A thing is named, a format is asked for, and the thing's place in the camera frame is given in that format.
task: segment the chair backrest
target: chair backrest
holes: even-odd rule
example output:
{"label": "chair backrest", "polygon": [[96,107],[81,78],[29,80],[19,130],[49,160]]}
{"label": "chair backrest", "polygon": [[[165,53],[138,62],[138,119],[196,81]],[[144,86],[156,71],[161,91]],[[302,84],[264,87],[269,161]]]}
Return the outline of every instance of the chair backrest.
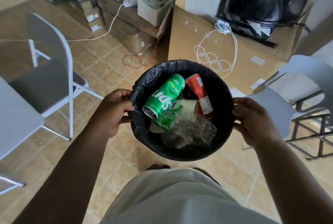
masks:
{"label": "chair backrest", "polygon": [[309,112],[317,108],[326,108],[333,112],[333,68],[325,62],[310,56],[294,55],[290,61],[282,66],[277,75],[266,82],[266,87],[286,73],[301,74],[316,83],[325,94],[324,99],[305,110],[298,112]]}
{"label": "chair backrest", "polygon": [[49,56],[56,58],[69,73],[69,78],[73,79],[72,53],[63,34],[36,13],[27,14],[27,20],[31,40],[49,48]]}

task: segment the hand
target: hand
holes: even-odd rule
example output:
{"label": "hand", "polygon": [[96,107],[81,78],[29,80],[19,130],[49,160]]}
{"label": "hand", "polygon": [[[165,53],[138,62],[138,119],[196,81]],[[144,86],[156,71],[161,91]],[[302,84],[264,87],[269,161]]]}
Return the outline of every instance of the hand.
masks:
{"label": "hand", "polygon": [[250,98],[234,98],[236,104],[232,113],[240,121],[234,129],[239,131],[245,142],[256,149],[258,146],[271,142],[283,142],[272,118],[265,108]]}
{"label": "hand", "polygon": [[129,116],[124,116],[125,112],[134,110],[130,95],[131,91],[124,89],[117,89],[107,95],[90,118],[87,128],[108,138],[115,136],[120,124],[131,122]]}

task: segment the black trash bag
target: black trash bag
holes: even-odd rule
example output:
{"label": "black trash bag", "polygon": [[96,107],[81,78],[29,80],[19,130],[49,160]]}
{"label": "black trash bag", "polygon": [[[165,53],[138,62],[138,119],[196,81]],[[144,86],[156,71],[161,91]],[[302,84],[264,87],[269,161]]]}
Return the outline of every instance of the black trash bag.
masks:
{"label": "black trash bag", "polygon": [[[168,148],[163,144],[161,134],[149,131],[151,118],[144,114],[142,106],[174,73],[180,74],[185,79],[195,73],[201,76],[214,109],[215,115],[211,122],[217,128],[209,147],[188,145],[180,149]],[[128,115],[132,119],[131,128],[134,136],[156,154],[176,161],[196,161],[213,154],[227,141],[235,121],[235,116],[231,113],[234,104],[227,85],[211,69],[188,60],[168,61],[147,70],[135,82],[131,101],[135,110],[128,112]]]}

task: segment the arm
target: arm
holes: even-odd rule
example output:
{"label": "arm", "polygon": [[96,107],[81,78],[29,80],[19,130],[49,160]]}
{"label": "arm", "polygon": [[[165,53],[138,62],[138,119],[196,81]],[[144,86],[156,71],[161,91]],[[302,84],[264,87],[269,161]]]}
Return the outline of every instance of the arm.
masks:
{"label": "arm", "polygon": [[235,125],[257,153],[283,223],[333,223],[333,201],[287,146],[268,112],[249,98],[235,98]]}
{"label": "arm", "polygon": [[33,199],[16,218],[19,223],[81,224],[100,169],[108,139],[119,124],[130,122],[134,107],[129,90],[106,96]]}

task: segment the clear plastic bag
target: clear plastic bag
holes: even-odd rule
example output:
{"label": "clear plastic bag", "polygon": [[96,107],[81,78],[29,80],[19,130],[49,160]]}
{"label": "clear plastic bag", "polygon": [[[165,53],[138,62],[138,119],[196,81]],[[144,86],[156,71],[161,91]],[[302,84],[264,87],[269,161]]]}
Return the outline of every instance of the clear plastic bag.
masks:
{"label": "clear plastic bag", "polygon": [[216,127],[206,117],[199,115],[195,122],[179,120],[169,132],[161,135],[165,146],[180,149],[186,145],[209,147],[216,134]]}

